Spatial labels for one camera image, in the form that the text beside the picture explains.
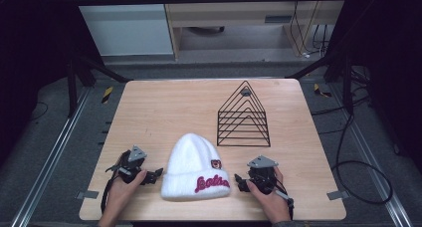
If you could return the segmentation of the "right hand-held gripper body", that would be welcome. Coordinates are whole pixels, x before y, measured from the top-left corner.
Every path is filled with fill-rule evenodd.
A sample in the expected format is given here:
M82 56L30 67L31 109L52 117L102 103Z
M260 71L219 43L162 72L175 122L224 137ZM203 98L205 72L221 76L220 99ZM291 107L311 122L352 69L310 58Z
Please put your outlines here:
M250 181L266 195L270 194L276 185L277 178L274 167L278 165L276 161L264 155L259 155L248 162Z

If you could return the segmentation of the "white cabinet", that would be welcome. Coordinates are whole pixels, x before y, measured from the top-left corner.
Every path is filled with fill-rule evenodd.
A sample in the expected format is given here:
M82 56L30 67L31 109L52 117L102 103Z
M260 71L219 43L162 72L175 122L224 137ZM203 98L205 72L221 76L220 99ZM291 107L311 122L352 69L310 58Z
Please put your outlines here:
M81 6L103 57L172 55L163 5Z

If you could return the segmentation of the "metal floor rail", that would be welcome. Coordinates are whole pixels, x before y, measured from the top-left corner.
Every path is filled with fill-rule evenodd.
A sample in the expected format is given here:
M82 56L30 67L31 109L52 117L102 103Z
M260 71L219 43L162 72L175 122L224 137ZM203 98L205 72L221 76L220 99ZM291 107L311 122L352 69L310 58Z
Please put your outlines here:
M385 202L385 206L396 227L414 227L401 201L395 194L392 184L389 183L386 177L380 175L382 168L370 150L369 144L364 138L358 124L354 120L351 120L348 129L351 131L351 135L363 162L366 163L369 168L369 175L381 198L385 200L390 196L390 199Z
M52 150L50 151L48 158L39 172L24 203L21 205L19 211L13 218L11 227L27 227L86 106L91 90L91 88L82 88L81 94L77 99L77 107L74 113L66 119L66 122L62 127L61 132L58 135Z

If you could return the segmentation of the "black frame strut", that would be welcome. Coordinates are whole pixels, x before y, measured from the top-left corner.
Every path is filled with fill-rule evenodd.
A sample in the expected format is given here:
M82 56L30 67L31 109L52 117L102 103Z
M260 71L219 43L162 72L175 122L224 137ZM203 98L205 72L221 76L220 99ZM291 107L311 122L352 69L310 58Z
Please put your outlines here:
M331 53L325 55L304 69L287 76L287 79L301 79L306 74L311 73L322 66L327 66L327 70L324 73L324 79L327 82L333 82L339 76L342 76L342 104L349 114L353 114L353 102L351 95L351 59L347 53Z
M85 56L73 55L66 67L68 79L68 93L69 93L69 114L71 117L77 110L77 84L76 78L79 78L84 87L92 87L96 83L96 79L91 72L91 69L97 70L102 74L112 78L119 83L129 82L129 78L123 77L112 70L108 69L104 64L100 64Z

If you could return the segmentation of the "grey table bracket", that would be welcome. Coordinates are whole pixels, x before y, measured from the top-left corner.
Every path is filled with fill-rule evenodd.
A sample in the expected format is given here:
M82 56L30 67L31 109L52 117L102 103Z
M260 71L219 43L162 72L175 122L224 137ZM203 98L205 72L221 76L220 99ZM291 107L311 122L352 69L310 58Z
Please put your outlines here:
M345 199L345 198L349 198L350 194L347 191L333 191L333 192L329 192L327 194L327 197L330 201L335 200L335 199Z
M86 199L86 198L90 198L90 199L96 199L98 197L99 193L97 191L91 191L91 190L87 190L87 191L79 191L75 198L76 199Z

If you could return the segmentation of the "person's left hand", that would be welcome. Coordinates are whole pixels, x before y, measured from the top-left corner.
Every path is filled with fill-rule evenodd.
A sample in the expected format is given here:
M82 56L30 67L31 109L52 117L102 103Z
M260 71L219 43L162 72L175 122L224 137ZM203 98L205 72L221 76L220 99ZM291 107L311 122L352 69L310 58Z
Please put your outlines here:
M111 189L108 192L104 215L116 219L129 202L137 187L144 180L145 176L146 171L141 170L130 183L125 183L120 176L117 177L113 181Z

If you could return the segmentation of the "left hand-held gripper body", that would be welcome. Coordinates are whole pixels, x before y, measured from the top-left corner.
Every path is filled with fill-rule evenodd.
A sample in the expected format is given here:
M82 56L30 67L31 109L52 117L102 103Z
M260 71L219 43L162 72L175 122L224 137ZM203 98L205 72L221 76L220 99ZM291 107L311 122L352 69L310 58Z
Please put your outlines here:
M141 171L141 166L146 157L147 154L137 145L134 145L132 149L124 152L117 162L107 170L118 173L125 183L131 183Z

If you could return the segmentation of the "dark curtain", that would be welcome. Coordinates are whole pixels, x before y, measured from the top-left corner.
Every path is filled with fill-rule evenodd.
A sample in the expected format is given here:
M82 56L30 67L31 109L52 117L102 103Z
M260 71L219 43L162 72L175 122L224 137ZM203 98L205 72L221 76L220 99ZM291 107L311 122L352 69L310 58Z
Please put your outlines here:
M62 23L83 55L103 61L80 9L49 1L0 0L0 167L23 133L38 91L67 75L48 21Z
M422 173L422 0L347 0L328 50L343 47L370 73L370 90L396 143Z

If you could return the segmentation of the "white knit beanie hat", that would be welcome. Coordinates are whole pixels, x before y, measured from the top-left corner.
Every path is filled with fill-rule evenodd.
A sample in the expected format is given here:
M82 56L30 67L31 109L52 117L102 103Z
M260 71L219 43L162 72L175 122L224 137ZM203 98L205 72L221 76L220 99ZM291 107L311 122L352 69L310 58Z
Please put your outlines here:
M196 133L180 137L162 179L162 198L193 201L225 197L230 192L229 175L214 145Z

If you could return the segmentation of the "person's right hand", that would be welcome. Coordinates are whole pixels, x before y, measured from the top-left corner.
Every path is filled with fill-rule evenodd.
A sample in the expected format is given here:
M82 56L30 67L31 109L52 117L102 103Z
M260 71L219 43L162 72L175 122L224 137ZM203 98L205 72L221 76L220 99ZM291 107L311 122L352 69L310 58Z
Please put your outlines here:
M272 224L291 221L287 201L273 190L270 194L263 194L259 188L250 180L247 181L250 193L260 203L266 217Z

